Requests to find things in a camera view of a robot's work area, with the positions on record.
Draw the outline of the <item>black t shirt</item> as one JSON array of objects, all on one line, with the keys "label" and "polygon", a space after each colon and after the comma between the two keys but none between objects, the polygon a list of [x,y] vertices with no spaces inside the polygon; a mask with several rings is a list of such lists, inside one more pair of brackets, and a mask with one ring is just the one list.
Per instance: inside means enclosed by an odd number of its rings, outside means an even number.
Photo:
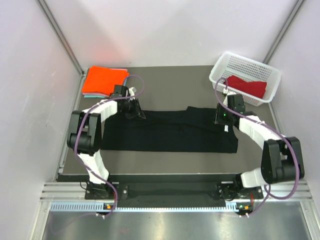
[{"label": "black t shirt", "polygon": [[178,111],[144,111],[145,118],[117,113],[104,122],[101,149],[138,152],[235,154],[232,127],[215,124],[214,108],[189,106]]}]

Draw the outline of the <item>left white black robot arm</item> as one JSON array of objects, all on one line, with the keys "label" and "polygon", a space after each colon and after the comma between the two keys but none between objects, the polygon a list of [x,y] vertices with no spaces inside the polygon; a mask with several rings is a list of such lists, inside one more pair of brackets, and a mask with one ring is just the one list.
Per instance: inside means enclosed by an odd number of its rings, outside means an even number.
[{"label": "left white black robot arm", "polygon": [[66,144],[75,158],[87,170],[86,193],[92,199],[107,199],[116,195],[110,173],[101,156],[102,123],[117,113],[128,119],[145,119],[134,87],[116,85],[109,98],[102,99],[85,110],[71,113]]}]

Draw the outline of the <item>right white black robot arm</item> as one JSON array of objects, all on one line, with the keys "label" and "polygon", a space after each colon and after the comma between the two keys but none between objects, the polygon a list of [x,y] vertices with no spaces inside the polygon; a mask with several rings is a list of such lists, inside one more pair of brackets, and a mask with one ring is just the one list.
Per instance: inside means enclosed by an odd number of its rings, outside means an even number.
[{"label": "right white black robot arm", "polygon": [[301,143],[296,137],[286,137],[271,129],[251,111],[246,111],[243,96],[233,91],[223,91],[224,101],[216,107],[215,123],[250,137],[261,149],[261,166],[236,175],[233,192],[245,198],[252,188],[289,181],[299,181],[305,176]]}]

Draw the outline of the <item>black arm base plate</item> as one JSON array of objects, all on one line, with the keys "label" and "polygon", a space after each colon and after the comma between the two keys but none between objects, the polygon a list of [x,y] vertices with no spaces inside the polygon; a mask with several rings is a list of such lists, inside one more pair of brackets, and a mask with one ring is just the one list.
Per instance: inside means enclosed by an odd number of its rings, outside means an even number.
[{"label": "black arm base plate", "polygon": [[88,183],[86,200],[114,200],[120,208],[224,207],[263,199],[261,187],[238,189],[235,174],[113,174],[112,186]]}]

